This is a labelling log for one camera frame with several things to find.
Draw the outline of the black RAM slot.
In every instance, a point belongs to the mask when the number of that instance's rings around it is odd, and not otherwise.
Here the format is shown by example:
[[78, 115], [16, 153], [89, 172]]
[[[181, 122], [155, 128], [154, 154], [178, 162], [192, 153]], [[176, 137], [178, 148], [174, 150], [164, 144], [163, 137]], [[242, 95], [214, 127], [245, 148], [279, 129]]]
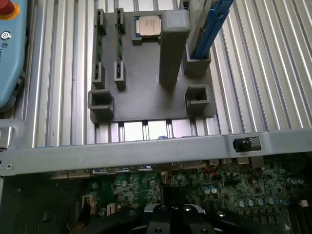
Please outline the black RAM slot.
[[312, 234], [312, 208], [290, 206], [288, 213], [293, 234]]

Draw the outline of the grey metal PC case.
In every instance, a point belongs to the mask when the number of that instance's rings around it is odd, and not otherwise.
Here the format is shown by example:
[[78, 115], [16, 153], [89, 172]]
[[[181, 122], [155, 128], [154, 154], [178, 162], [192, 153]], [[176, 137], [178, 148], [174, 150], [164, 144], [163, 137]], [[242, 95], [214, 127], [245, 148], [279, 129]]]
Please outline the grey metal PC case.
[[[234, 139], [259, 137], [261, 151], [237, 153]], [[148, 167], [222, 159], [256, 163], [265, 156], [312, 156], [312, 130], [185, 136], [155, 140], [0, 151], [0, 234], [67, 234], [87, 171], [110, 175]]]

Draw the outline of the green motherboard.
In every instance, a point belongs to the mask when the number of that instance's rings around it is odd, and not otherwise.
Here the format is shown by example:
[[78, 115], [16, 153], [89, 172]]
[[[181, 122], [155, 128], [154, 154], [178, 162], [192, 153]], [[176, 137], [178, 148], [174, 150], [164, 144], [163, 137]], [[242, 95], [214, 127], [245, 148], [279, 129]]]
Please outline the green motherboard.
[[[306, 154], [265, 156], [259, 163], [254, 159], [240, 163], [230, 158], [185, 162], [113, 175], [106, 169], [96, 169], [87, 171], [87, 175], [76, 194], [76, 216], [64, 228], [67, 234], [82, 218], [82, 213], [90, 218], [107, 217], [109, 203], [116, 203], [115, 212], [126, 206], [136, 209], [161, 203], [164, 187], [172, 187], [173, 199], [178, 191], [198, 195], [228, 193], [234, 199], [243, 200], [263, 198], [277, 208], [285, 207], [290, 222], [290, 206], [312, 208], [312, 156]], [[82, 197], [88, 194], [97, 195], [95, 214], [90, 214], [90, 205], [82, 207]], [[171, 234], [223, 234], [203, 214], [198, 205], [174, 203]]]

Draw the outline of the grey printed parts rack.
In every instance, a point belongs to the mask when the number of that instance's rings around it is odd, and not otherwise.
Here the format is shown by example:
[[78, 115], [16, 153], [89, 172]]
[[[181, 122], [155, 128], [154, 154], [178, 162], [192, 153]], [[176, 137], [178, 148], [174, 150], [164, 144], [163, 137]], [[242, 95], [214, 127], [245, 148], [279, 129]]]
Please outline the grey printed parts rack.
[[[93, 123], [213, 117], [215, 96], [210, 59], [191, 59], [186, 10], [125, 12], [122, 8], [121, 78], [117, 78], [117, 8], [105, 13], [97, 75], [97, 14], [94, 16], [92, 85], [88, 108]], [[161, 16], [158, 37], [136, 37], [136, 16]]]

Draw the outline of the green RAM stick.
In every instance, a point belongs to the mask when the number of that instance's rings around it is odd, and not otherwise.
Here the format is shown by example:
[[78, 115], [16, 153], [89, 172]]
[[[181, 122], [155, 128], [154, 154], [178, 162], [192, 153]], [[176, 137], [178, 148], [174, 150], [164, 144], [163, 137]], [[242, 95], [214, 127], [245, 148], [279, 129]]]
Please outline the green RAM stick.
[[122, 11], [117, 8], [117, 78], [121, 78], [121, 61], [122, 61], [122, 37], [124, 26], [122, 23]]
[[97, 10], [97, 75], [98, 75], [98, 63], [101, 62], [102, 54], [102, 36], [105, 33], [105, 17], [103, 9]]

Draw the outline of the silver CPU chip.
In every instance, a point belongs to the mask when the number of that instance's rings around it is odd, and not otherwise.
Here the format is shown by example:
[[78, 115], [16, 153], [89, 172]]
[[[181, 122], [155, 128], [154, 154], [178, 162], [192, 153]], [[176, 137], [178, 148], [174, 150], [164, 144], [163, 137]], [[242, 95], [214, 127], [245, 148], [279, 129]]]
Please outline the silver CPU chip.
[[161, 34], [161, 16], [136, 16], [134, 20], [136, 37], [158, 37]]

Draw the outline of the blue angled bar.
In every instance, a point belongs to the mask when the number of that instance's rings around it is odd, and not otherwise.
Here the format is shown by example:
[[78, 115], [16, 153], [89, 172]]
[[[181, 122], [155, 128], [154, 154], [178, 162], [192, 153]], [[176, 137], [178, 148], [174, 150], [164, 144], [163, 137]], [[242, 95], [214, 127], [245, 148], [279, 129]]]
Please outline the blue angled bar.
[[207, 59], [234, 0], [188, 0], [191, 32], [188, 49], [191, 59]]

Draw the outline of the light blue teach pendant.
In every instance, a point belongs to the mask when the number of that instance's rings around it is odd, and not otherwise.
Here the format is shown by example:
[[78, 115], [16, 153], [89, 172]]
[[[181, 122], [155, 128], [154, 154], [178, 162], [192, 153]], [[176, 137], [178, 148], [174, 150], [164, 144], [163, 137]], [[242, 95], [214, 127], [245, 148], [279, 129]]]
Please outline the light blue teach pendant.
[[25, 79], [28, 0], [0, 0], [0, 112], [11, 109]]

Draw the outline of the black case switch with label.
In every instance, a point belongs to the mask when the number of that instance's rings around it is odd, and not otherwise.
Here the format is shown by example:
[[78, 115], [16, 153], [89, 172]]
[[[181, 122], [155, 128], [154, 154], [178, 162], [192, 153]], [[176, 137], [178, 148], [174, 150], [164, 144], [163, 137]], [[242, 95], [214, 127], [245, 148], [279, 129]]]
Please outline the black case switch with label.
[[245, 137], [234, 139], [233, 147], [237, 153], [261, 151], [259, 137]]

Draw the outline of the grey metal bracket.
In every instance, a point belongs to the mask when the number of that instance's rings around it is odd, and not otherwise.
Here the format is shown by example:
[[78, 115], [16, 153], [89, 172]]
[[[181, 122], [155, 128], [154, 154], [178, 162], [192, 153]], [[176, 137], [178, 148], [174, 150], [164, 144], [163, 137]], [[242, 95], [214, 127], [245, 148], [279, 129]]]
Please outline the grey metal bracket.
[[8, 146], [9, 150], [23, 149], [25, 146], [25, 122], [21, 119], [0, 119], [0, 128], [13, 128], [13, 134]]

